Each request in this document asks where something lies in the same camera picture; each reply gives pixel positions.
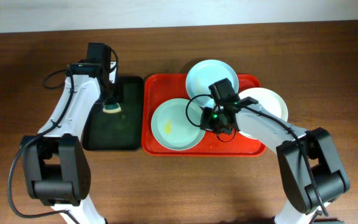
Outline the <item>green yellow sponge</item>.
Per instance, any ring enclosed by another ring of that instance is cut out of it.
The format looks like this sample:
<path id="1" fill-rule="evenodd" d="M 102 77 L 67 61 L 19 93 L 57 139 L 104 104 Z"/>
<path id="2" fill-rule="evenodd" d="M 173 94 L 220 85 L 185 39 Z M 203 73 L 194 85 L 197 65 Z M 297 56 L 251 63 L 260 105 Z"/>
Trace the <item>green yellow sponge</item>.
<path id="1" fill-rule="evenodd" d="M 121 107 L 118 103 L 113 105 L 104 105 L 103 106 L 103 112 L 107 114 L 114 114 L 121 112 Z"/>

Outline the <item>light green plate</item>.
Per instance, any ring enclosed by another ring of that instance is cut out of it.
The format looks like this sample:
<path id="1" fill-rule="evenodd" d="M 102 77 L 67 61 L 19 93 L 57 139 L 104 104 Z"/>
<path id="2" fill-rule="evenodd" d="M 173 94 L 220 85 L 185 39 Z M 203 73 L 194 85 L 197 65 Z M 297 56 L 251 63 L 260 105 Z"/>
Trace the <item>light green plate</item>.
<path id="1" fill-rule="evenodd" d="M 193 126 L 200 122 L 203 110 L 195 103 L 183 98 L 163 102 L 154 111 L 151 130 L 154 138 L 171 151 L 185 151 L 195 147 L 204 138 L 205 131 Z"/>

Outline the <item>light blue plate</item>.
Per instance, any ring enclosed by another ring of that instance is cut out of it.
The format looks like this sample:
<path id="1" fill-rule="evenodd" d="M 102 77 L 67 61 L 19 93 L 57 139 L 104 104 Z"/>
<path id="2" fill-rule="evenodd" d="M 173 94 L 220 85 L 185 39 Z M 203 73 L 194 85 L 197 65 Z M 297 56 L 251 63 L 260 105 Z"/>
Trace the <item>light blue plate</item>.
<path id="1" fill-rule="evenodd" d="M 204 60 L 194 65 L 186 76 L 186 92 L 189 98 L 210 94 L 209 86 L 227 78 L 237 93 L 239 79 L 237 73 L 227 63 L 220 60 Z"/>

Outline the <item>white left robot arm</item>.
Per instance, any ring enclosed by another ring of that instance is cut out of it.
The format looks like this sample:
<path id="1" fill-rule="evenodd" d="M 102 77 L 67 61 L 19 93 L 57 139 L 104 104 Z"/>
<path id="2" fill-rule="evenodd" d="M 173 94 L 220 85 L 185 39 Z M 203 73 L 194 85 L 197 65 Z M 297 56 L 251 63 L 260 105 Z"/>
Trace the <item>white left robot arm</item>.
<path id="1" fill-rule="evenodd" d="M 106 223 L 89 195 L 91 171 L 81 137 L 91 111 L 119 111 L 118 62 L 76 62 L 64 70 L 63 93 L 49 120 L 35 136 L 24 136 L 21 160 L 27 192 L 51 207 L 41 216 L 60 214 L 67 223 Z"/>

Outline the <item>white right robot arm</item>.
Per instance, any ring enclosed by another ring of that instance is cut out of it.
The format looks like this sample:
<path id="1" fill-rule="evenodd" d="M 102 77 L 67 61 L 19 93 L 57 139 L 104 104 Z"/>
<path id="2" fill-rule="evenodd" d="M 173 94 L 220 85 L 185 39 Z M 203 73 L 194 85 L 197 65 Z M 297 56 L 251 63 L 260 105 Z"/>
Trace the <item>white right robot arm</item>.
<path id="1" fill-rule="evenodd" d="M 243 132 L 271 149 L 278 159 L 287 202 L 274 223 L 314 223 L 327 206 L 350 189 L 350 180 L 330 133 L 307 130 L 272 113 L 252 97 L 240 98 L 225 78 L 211 84 L 201 129 L 216 135 Z"/>

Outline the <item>black plastic tray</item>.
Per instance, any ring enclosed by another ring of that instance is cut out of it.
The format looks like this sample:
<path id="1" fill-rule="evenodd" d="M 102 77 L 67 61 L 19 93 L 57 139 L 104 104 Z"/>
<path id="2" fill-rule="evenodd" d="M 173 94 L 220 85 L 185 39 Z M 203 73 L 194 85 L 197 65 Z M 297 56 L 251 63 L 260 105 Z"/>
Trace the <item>black plastic tray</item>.
<path id="1" fill-rule="evenodd" d="M 144 80 L 141 77 L 119 77 L 123 86 L 123 101 L 118 113 L 103 112 L 102 104 L 95 102 L 82 137 L 87 151 L 136 151 L 142 135 Z"/>

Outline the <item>red plastic tray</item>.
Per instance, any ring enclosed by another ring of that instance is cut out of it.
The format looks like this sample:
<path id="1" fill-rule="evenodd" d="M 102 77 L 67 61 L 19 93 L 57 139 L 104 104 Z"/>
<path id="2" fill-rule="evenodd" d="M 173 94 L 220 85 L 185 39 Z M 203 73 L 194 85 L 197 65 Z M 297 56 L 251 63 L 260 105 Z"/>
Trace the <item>red plastic tray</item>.
<path id="1" fill-rule="evenodd" d="M 217 137 L 213 133 L 206 133 L 200 143 L 185 151 L 173 151 L 159 144 L 151 130 L 152 114 L 167 100 L 189 98 L 185 80 L 184 73 L 156 73 L 145 80 L 141 145 L 146 153 L 152 156 L 195 157 L 256 157 L 264 153 L 265 145 L 240 133 L 237 133 L 233 140 L 227 135 Z"/>

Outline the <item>white plate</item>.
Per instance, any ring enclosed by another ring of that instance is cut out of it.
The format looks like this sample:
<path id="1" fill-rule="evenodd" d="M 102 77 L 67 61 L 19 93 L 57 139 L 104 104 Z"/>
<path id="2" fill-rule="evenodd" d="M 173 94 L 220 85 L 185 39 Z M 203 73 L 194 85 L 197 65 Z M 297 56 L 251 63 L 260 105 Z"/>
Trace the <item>white plate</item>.
<path id="1" fill-rule="evenodd" d="M 250 88 L 240 92 L 239 97 L 257 101 L 236 114 L 243 136 L 268 144 L 288 139 L 288 108 L 281 96 L 266 88 Z"/>

